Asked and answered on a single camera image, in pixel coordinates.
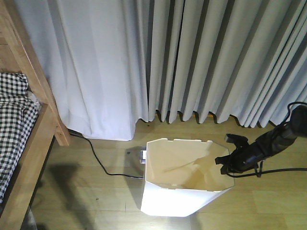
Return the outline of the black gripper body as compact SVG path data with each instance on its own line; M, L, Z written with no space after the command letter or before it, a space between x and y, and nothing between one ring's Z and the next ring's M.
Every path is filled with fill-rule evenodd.
M265 158L265 154L258 146L248 146L237 149L226 160L225 173L243 173Z

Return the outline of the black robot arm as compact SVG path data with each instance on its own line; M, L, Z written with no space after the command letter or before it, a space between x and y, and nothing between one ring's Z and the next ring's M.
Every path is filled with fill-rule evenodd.
M287 116L279 125L259 136L251 144L245 136L226 134L225 141L233 143L236 149L230 155L215 159L215 164L222 165L221 174L233 178L249 176L260 178L267 173L305 171L306 168L263 170L264 160L288 148L297 137L307 136L307 103L289 103L287 110Z

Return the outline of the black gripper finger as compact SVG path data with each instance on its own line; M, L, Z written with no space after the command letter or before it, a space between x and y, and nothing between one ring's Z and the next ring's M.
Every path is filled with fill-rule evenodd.
M229 163L230 160L230 155L228 156L223 156L223 157L216 157L215 158L215 164L222 164L222 165L227 165Z

